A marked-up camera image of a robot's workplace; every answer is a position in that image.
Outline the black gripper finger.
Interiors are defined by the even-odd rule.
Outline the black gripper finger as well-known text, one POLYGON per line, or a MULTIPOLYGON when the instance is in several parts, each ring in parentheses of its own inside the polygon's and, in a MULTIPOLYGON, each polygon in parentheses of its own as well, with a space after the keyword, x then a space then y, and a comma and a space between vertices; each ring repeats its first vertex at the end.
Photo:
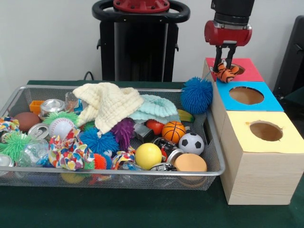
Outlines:
POLYGON ((218 65, 221 62, 222 46, 216 46, 216 57, 214 61, 213 71, 218 71, 218 65))
POLYGON ((231 69, 233 55, 236 51, 236 45, 229 45, 228 48, 229 48, 229 51, 228 51, 228 55, 226 58, 226 64, 227 64, 226 68, 231 69))

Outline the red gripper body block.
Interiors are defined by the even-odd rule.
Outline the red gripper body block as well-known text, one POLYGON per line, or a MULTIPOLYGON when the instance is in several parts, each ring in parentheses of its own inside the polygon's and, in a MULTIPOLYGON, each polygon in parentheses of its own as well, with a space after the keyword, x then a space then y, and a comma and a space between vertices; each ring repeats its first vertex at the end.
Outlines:
POLYGON ((252 27, 249 24, 246 26, 234 26, 209 20, 204 28, 204 36, 205 41, 210 45, 222 46, 224 44, 232 44, 242 47, 250 41, 252 27))

